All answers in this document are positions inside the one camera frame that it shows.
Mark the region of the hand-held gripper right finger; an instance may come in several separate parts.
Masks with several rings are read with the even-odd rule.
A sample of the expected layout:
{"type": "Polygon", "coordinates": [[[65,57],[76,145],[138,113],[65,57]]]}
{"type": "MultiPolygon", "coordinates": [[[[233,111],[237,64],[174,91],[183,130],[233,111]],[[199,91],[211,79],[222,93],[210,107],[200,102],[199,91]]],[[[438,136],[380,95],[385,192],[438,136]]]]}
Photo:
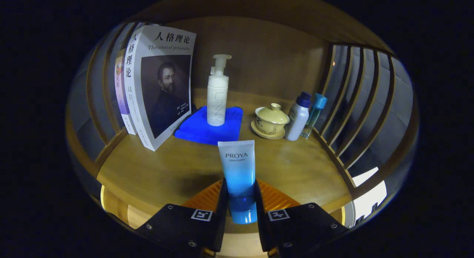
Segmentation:
{"type": "Polygon", "coordinates": [[[254,184],[258,232],[268,258],[313,258],[323,246],[348,234],[348,228],[314,202],[266,210],[263,190],[254,184]]]}

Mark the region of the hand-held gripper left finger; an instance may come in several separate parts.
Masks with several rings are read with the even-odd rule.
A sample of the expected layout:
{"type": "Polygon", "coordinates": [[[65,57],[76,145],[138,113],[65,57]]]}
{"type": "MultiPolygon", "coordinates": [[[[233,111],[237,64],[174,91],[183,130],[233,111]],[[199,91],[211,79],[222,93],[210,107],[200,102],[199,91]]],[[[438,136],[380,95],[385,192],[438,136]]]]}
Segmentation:
{"type": "Polygon", "coordinates": [[[215,258],[222,247],[227,203],[223,180],[215,210],[166,204],[136,233],[164,248],[165,258],[215,258]]]}

